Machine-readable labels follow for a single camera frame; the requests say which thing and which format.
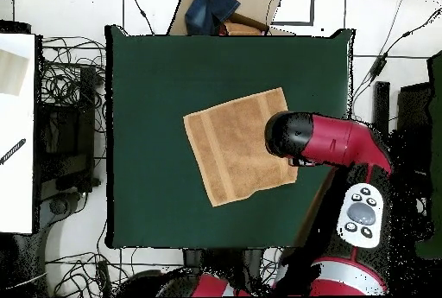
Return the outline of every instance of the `cable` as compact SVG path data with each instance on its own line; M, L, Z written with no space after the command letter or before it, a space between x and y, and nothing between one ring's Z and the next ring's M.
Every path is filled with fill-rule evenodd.
M102 297L102 292L104 290L105 285L100 285L101 282L100 282L100 278L99 278L99 271L98 271L98 268L97 268L98 258L99 257L103 258L108 266L111 266L111 267L119 270L120 273L124 274L124 277L121 276L121 280L129 279L129 275L125 272L125 270L123 268L119 268L119 267L117 267L115 265L112 265L109 262L109 260L106 257L104 257L102 254L99 254L99 253L97 254L97 253L94 253L94 252L86 252L86 253L83 253L83 254L78 254L76 256L83 256L83 255L91 255L91 257L89 257L85 262L81 261L81 260L77 260L74 263L72 268L70 268L65 273L65 275L62 277L61 281L55 286L55 288L54 288L54 295L57 295L57 293L59 292L61 286L64 283L70 281L70 282L72 282L77 287L77 290L75 292L73 292L73 293L68 294L68 295L63 295L62 297L68 297L68 296L71 296L71 295L79 294L79 298L84 298L85 297L84 292L86 290L87 290L87 293L89 294L90 297ZM94 259L94 264L93 265L95 266L95 270L96 270L95 277L92 277L91 275L89 275L89 273L87 272L87 270L85 268L86 265L90 265L89 262L92 259ZM84 288L81 288L79 286L79 284L75 281L76 277L80 277L81 279L83 279L83 281L85 282L85 287ZM92 290L91 290L91 286L94 283L98 286L98 290L99 290L98 294L93 293Z
M37 279L40 279L40 278L44 277L46 274L47 274L47 272L46 272L46 273L43 273L43 274L41 274L41 275L39 275L39 276L36 276L35 278L29 279L29 280L26 281L26 282L18 283L18 284L15 285L15 286L7 287L7 288L5 288L5 289L13 289L13 288L17 288L17 287L20 287L20 286L22 286L22 285L25 285L25 284L28 284L28 283L34 282L34 281L36 281Z
M146 19L146 21L148 22L148 27L150 28L150 32L152 33L152 35L155 35L154 30L152 29L152 26L150 26L150 22L148 21L148 17L146 16L146 12L144 12L142 10L142 8L140 7L140 5L138 4L138 2L136 0L134 0L134 2L136 3L136 7L138 7L138 9L140 10L140 13L142 14L142 16Z
M96 255L95 254L95 252L91 252L91 251L89 251L89 252L82 252L81 254L75 254L75 255L70 255L70 256L68 256L68 257L60 257L60 258L58 258L58 259L54 259L54 260L51 260L51 261L49 261L49 262L45 262L46 264L49 264L49 263L57 263L57 262L59 262L59 261L61 261L61 260L65 260L65 259L68 259L69 257L83 257L83 256L85 256L85 255Z
M276 254L278 253L278 251L281 252L281 248L279 248L279 247L275 248L273 260L269 260L265 257L262 259L263 261L267 262L262 267L262 270L260 273L262 283L264 283L264 284L268 283L271 279L275 279L275 273L276 273L276 271L278 269L278 265L279 265L278 260L276 260L277 259Z
M272 4L273 0L270 0L270 2L268 3L268 7L267 7L267 14L266 14L266 25L267 25L267 21L268 21L268 12L270 11L270 5ZM270 25L268 26L268 31L270 33L270 35L272 35L272 33L270 32Z
M135 255L137 250L138 250L138 248L135 248L134 251L132 252L132 255L130 256L130 267L132 268L132 275L135 274L135 271L134 271L134 255Z
M85 204L84 204L83 207L82 207L81 209L79 209L78 211L73 212L72 209L71 209L71 210L69 211L69 213L68 213L64 218L62 218L62 219L57 219L57 220L54 220L54 219L57 217L57 215L58 215L58 214L55 214L55 215L52 217L52 219L51 219L51 221L49 222L49 224L46 226L46 228L49 228L49 227L51 227L52 225L56 224L57 222L60 222L60 221L62 221L62 220L67 219L68 217L70 217L70 216L73 215L73 214L77 214L77 213L80 213L81 211L83 211L83 210L85 209L85 207L86 207L86 204L87 204L87 198L88 198L88 197L89 197L89 193L86 193Z
M379 68L378 68L378 67L381 67L381 70L382 70L383 66L385 65L385 64L383 63L383 62L385 61L385 60L384 60L385 58L383 58L383 57L380 58L380 55L381 55L381 53L382 53L382 50L383 50L383 49L385 48L385 46L387 45L387 41L388 41L388 39L389 39L389 37L390 37L390 35L391 35L391 31L393 30L393 27L394 27L394 25L395 25L396 17L397 17L397 14L399 13L399 9L400 9L400 7L401 7L401 5L402 5L402 1L403 1L403 0L400 0L398 6L397 6L397 8L396 8L396 12L395 12L395 15L394 15L394 17L393 17L393 21L391 22L391 26L390 26L390 30L388 31L387 38L385 39L385 42L383 43L381 50L379 50L379 54L377 55L378 57L376 58L375 63L373 64L373 66L371 67L371 69L367 72L367 74L365 74L365 77L363 78L363 81L361 82L361 84L359 85L359 87L353 92L353 96L356 95L356 96L353 98L353 102L352 102L352 104L351 104L351 114L354 115L354 117L358 117L358 116L355 114L355 104L356 104L357 98L359 98L359 96L361 96L361 94L362 94L365 90L367 90L367 88L369 88L369 86L371 85L371 83L373 82L373 80L375 79L375 77L377 77L377 75L379 75L380 72L377 72L377 71L379 71ZM367 82L369 82L369 84L368 84L368 85L367 85L367 86L366 86L361 92L359 92L359 90L361 89L361 87L362 87L363 85L365 85Z
M68 47L66 40L72 38L81 38L86 41ZM50 45L50 43L54 43L56 41L60 41L62 47L54 47ZM96 71L97 84L104 86L105 89L104 45L83 36L47 38L44 39L43 42L43 48L47 51L55 51L56 57L53 60L45 59L43 61L41 102L60 106L74 106L80 111L88 110L91 107L96 109L97 115L95 117L95 121L98 123L99 127L98 129L95 128L94 130L100 134L104 134L104 151L100 158L98 158L98 162L94 164L94 168L96 168L103 160L107 150L107 135L105 133L105 129L103 128L106 104L102 99L104 95L99 93L97 90L94 90L95 99L93 100L80 90L81 75L79 69L81 67L93 67ZM81 49L89 45L93 45L99 51L99 55L97 57L94 59L80 57L73 60L72 51L74 49ZM51 141L51 143L53 143L54 138L60 138L60 136L55 136L55 133L59 132L59 119L57 118L55 120L51 118L50 123L51 129L49 133L53 138Z
M409 35L411 35L412 33L416 32L419 29L424 28L428 23L433 22L436 17L438 17L440 14L442 13L442 9L438 9L435 10L432 15L428 18L428 20L426 20L424 23L422 23L418 28L410 30L408 32L406 32L405 34L401 35L393 44L391 44L390 48L387 49L387 51L385 52L386 54L391 50L391 48L400 40L403 39L404 37L407 37Z
M398 8L397 8L397 11L396 11L396 14L395 14L395 18L396 18L396 16L397 16L397 12L398 12L398 10L399 10L399 8L401 7L401 3L402 3L402 0L400 1L400 3L399 3L399 6L398 6ZM412 30L410 30L410 31L407 31L406 33L404 33L404 34L402 34L393 44L391 44L390 45L390 47L385 51L385 53L383 54L383 55L381 55L381 52L382 52L382 50L384 49L384 47L385 47L385 45L387 44L387 41L388 41L388 38L389 38L389 36L390 36L390 33L391 33L391 30L392 30L392 28L393 28L393 24L395 23L395 18L394 18L394 20L393 20L393 24L392 24L392 26L391 26L391 28L390 28L390 30L389 30L389 32L388 32L388 36L387 36L387 40L385 41L385 43L384 43L384 45L382 46L382 48L381 48L381 51L379 52L379 54L378 54L378 57L376 58L376 60L375 60L375 63L373 64L373 66L371 67L371 69L367 72L367 74L365 75L365 78L363 79L363 83L361 83L361 85L356 89L356 91L354 92L354 94L357 94L355 97L354 97L354 99L353 99L353 103L352 103L352 107L351 107L351 111L352 111L352 114L355 116L355 117L358 117L355 113L354 113L354 108L355 108L355 103L356 103L356 101L357 101L357 99L361 96L361 94L363 93L363 92L365 92L370 86L371 86L371 84L373 83L373 81L375 80L375 78L381 73L381 71L382 71L382 69L385 67L385 65L387 64L387 57L388 57L388 53L389 53L389 51L391 50L391 48L394 46L394 45L396 45L401 39L403 39L404 37L407 37L407 36L410 36L411 34L413 34L414 32L416 32L416 31L418 31L419 29L422 29L422 28L424 28L428 23L431 23L431 22L433 22L440 14L442 13L442 9L438 9L438 10L435 10L431 15L430 15L430 17L423 23L423 24L421 24L419 27L417 27L417 28L415 28L415 29L412 29ZM371 73L371 78L369 79L369 83L367 84L367 86L363 89L363 90L361 90L360 92L358 92L359 91L359 89L362 87L362 85L364 84L364 81L365 81L365 79L367 78L367 76L369 75Z
M100 239L101 239L101 237L102 237L103 234L104 234L104 230L106 229L106 226L107 226L107 220L104 222L103 230L101 231L100 237L99 237L98 240L97 240L97 251L98 251L98 254L101 254L101 252L100 252L100 248L99 248L99 243L100 243Z

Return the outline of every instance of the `black device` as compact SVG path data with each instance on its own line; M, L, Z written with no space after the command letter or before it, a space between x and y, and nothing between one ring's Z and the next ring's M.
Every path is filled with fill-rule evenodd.
M379 130L384 141L388 140L390 83L377 81L373 91L372 124Z
M41 158L41 199L76 187L90 193L99 181L93 178L95 90L100 78L93 67L80 69L77 105L41 103L37 119Z
M420 83L401 88L398 97L397 133L394 152L401 162L402 174L425 212L415 215L414 232L417 240L431 238L434 233L431 221L433 184L430 176L432 159L432 123L428 105L432 99L431 84Z

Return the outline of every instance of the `green table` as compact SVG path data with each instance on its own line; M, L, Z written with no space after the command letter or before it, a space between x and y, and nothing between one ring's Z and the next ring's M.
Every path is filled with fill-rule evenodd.
M293 244L328 168L302 168L295 184L213 208L183 117L279 86L289 110L344 117L353 31L332 38L223 38L127 36L106 27L105 34L113 112L107 245Z

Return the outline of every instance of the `control buttons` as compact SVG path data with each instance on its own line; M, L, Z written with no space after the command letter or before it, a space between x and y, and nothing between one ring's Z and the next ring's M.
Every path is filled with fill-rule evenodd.
M353 203L347 211L347 215L360 225L373 225L376 222L375 211L364 203Z
M348 232L355 232L357 231L357 226L353 222L349 222L345 225L345 230Z
M351 195L351 200L353 200L353 201L361 201L362 199L363 199L363 197L359 194Z
M363 195L370 195L370 194L371 194L370 190L369 190L367 187L363 187L363 188L361 189L361 193L362 193Z
M369 206L376 206L376 201L373 198L368 198L367 203L369 203Z
M365 236L366 238L372 238L373 237L373 233L371 233L370 228L368 227L363 227L361 229L361 233L363 234L363 236Z

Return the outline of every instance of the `towel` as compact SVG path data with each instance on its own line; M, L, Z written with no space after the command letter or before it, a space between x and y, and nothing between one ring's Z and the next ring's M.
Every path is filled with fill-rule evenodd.
M297 168L271 155L264 142L267 121L286 110L284 92L275 88L184 117L212 206L296 181Z

